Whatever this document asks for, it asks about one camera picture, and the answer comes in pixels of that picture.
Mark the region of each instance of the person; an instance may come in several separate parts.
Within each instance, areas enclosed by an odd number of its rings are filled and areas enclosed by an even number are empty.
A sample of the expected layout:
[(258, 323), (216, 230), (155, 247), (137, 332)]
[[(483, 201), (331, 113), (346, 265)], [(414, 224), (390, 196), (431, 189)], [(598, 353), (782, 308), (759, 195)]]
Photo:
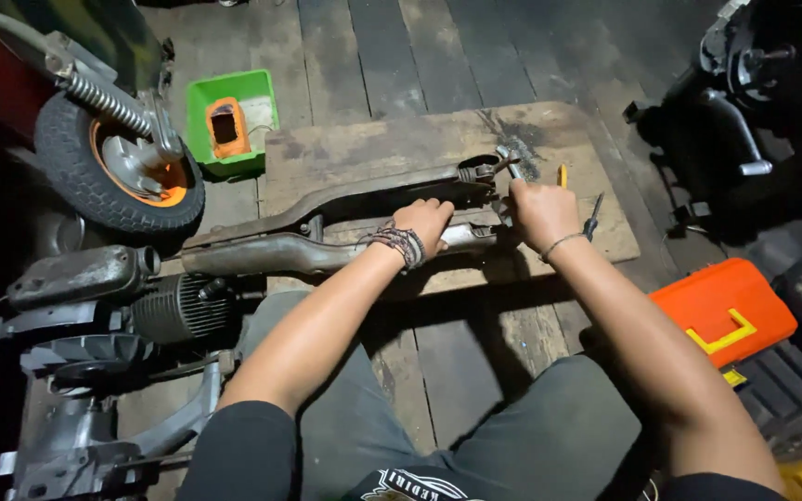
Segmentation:
[[(572, 192), (511, 184), (518, 232), (570, 284), (657, 416), (664, 499), (782, 499), (757, 427), (704, 353), (582, 235)], [(197, 441), (179, 501), (594, 499), (640, 422), (596, 363), (557, 360), (452, 451), (418, 455), (353, 343), (393, 277), (444, 248), (453, 206), (419, 199), (310, 294), (265, 299)]]

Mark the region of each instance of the coil spring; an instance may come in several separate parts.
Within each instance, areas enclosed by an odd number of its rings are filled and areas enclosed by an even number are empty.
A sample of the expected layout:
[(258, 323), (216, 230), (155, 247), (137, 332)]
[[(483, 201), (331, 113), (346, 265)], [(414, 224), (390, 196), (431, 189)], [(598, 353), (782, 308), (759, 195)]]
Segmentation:
[(150, 122), (84, 76), (73, 71), (62, 86), (68, 94), (107, 113), (141, 136), (150, 135)]

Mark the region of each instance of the right hand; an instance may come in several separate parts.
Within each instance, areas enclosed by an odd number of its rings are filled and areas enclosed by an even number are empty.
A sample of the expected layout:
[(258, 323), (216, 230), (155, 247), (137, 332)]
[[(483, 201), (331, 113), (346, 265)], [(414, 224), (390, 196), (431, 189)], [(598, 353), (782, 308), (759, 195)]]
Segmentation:
[(581, 232), (574, 192), (513, 179), (510, 196), (515, 207), (514, 223), (534, 252), (543, 255), (561, 239)]

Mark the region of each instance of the orange plastic part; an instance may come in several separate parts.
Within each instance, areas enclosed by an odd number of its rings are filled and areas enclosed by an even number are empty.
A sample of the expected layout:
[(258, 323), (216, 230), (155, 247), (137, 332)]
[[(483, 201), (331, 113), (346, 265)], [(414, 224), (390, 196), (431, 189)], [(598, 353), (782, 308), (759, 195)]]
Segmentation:
[(223, 97), (206, 107), (206, 127), (217, 159), (252, 151), (243, 109), (233, 97)]
[(750, 261), (732, 257), (649, 294), (717, 368), (794, 334), (796, 319)]

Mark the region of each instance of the orange toolbox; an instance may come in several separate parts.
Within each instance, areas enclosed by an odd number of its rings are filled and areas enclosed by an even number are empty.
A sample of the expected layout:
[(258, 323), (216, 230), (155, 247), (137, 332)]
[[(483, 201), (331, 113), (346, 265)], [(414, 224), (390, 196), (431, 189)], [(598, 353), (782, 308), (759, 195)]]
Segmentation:
[(794, 315), (763, 274), (750, 261), (738, 257), (701, 269), (649, 297), (719, 369), (796, 330)]

